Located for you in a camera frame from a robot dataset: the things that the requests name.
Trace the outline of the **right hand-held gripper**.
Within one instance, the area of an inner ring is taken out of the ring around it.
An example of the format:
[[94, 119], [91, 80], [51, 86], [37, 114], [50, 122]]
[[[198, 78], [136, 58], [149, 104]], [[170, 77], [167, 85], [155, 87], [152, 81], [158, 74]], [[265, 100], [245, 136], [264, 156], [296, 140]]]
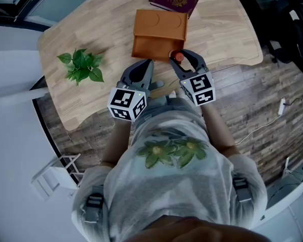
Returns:
[[188, 50], [182, 49], [180, 52], [189, 61], [196, 72], [185, 70], [174, 57], [170, 57], [170, 64], [180, 80], [181, 88], [185, 95], [194, 103], [201, 106], [216, 100], [214, 80], [202, 56]]

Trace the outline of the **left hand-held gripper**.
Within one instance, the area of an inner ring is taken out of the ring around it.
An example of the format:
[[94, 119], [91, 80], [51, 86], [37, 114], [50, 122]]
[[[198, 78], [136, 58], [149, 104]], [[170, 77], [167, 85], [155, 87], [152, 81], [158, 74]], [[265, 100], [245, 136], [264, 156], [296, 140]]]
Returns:
[[151, 82], [154, 61], [145, 59], [129, 66], [117, 87], [112, 88], [108, 109], [112, 117], [135, 122], [147, 107], [147, 99], [152, 90], [164, 86], [163, 81]]

